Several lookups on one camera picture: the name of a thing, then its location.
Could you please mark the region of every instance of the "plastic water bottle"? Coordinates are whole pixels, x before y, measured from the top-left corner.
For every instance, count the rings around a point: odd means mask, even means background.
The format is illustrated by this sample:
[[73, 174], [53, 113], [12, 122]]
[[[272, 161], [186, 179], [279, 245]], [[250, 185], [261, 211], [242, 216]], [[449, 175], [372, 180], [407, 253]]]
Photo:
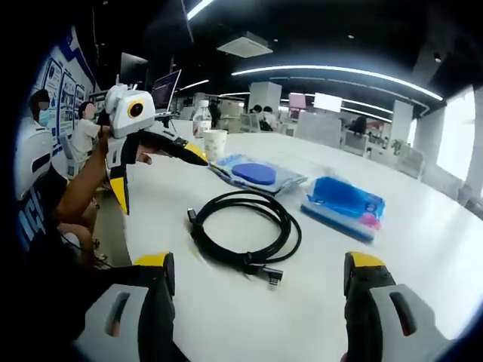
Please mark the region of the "plastic water bottle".
[[193, 117], [193, 136], [202, 138], [203, 132], [211, 129], [211, 114], [208, 109], [209, 101], [200, 100], [198, 109]]

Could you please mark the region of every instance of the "air conditioning vent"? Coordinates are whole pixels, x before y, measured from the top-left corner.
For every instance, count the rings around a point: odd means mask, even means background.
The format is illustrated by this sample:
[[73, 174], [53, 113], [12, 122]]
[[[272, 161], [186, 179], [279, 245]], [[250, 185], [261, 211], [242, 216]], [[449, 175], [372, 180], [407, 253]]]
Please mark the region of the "air conditioning vent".
[[249, 32], [222, 45], [218, 50], [241, 58], [258, 57], [273, 53], [272, 49], [268, 48], [267, 41]]

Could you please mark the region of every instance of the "floor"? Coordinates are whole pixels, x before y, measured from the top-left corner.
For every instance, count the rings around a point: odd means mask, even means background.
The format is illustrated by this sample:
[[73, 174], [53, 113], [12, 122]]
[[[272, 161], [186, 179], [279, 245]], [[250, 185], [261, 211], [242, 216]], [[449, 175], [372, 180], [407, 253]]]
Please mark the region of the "floor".
[[94, 237], [99, 239], [99, 252], [107, 255], [107, 262], [114, 267], [131, 265], [124, 237], [122, 212], [111, 191], [96, 193], [100, 206]]

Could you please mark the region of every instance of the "white round table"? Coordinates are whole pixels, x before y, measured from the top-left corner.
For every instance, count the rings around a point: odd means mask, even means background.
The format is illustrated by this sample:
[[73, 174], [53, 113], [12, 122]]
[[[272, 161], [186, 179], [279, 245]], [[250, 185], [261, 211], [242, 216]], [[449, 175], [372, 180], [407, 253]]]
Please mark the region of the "white round table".
[[[176, 122], [189, 136], [191, 122]], [[347, 349], [343, 260], [348, 250], [380, 257], [400, 284], [434, 310], [436, 326], [456, 338], [483, 299], [483, 222], [430, 187], [367, 159], [276, 133], [228, 136], [226, 153], [241, 152], [305, 174], [323, 167], [386, 200], [382, 229], [363, 244], [299, 211], [301, 189], [278, 199], [298, 220], [303, 240], [289, 260], [273, 265], [281, 283], [248, 277], [200, 256], [186, 210], [236, 190], [204, 167], [174, 158], [128, 167], [131, 215], [128, 252], [139, 257], [170, 250], [176, 266], [174, 341], [192, 362], [338, 361]], [[219, 244], [258, 250], [277, 228], [248, 210], [230, 208], [205, 223]], [[290, 250], [291, 242], [282, 252]]]

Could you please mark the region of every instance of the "display board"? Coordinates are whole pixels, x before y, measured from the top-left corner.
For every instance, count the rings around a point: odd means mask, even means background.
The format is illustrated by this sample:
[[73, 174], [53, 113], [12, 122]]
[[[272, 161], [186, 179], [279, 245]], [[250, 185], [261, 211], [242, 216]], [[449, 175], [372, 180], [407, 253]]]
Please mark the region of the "display board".
[[56, 154], [62, 149], [59, 135], [72, 135], [78, 107], [88, 94], [100, 90], [82, 55], [74, 27], [47, 56], [32, 93], [42, 88], [49, 93], [51, 104], [48, 110], [41, 112], [39, 121], [52, 132]]

